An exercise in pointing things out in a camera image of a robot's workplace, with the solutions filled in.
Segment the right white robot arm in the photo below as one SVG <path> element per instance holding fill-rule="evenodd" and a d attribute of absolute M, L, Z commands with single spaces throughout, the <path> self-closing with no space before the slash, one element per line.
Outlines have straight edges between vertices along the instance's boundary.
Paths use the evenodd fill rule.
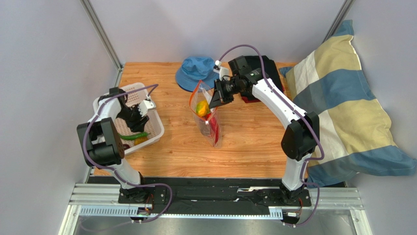
<path fill-rule="evenodd" d="M 229 104 L 234 95 L 251 92 L 279 119 L 285 132 L 281 148 L 287 156 L 285 173 L 279 186 L 282 199 L 287 203 L 294 201 L 303 190 L 304 174 L 308 159 L 312 156 L 319 141 L 319 117 L 307 113 L 287 98 L 273 81 L 266 76 L 263 68 L 252 69 L 244 56 L 229 61 L 232 75 L 215 61 L 213 70 L 219 74 L 214 82 L 214 92 L 210 108 Z"/>

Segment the clear orange-zip bag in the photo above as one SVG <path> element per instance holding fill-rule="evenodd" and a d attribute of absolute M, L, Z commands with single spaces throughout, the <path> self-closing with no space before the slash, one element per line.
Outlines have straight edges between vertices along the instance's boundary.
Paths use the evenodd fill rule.
<path fill-rule="evenodd" d="M 217 108 L 210 108 L 212 89 L 200 80 L 188 101 L 194 121 L 201 135 L 212 147 L 220 148 L 222 142 L 220 117 Z"/>

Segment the red chili pepper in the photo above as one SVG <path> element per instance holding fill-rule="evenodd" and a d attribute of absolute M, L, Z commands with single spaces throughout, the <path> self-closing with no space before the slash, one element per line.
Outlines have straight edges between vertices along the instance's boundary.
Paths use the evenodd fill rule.
<path fill-rule="evenodd" d="M 214 138 L 214 145 L 218 143 L 219 140 L 219 124 L 216 117 L 213 117 L 209 120 L 210 124 L 210 134 Z"/>

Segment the yellow green mango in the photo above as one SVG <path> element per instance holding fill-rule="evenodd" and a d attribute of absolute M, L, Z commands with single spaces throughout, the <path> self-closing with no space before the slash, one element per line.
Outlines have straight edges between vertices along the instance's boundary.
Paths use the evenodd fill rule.
<path fill-rule="evenodd" d="M 206 100 L 202 100 L 196 104 L 195 113 L 199 116 L 204 118 L 206 115 L 211 113 L 209 108 L 209 104 Z"/>

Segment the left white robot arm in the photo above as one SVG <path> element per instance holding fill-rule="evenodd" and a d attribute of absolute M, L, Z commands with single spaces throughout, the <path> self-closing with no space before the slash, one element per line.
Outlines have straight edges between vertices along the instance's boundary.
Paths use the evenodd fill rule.
<path fill-rule="evenodd" d="M 149 121 L 148 112 L 156 107 L 150 95 L 139 104 L 128 106 L 129 94 L 119 87 L 111 88 L 98 99 L 94 116 L 77 126 L 86 164 L 110 172 L 123 192 L 143 186 L 142 175 L 125 159 L 123 141 L 147 137 L 144 128 Z"/>

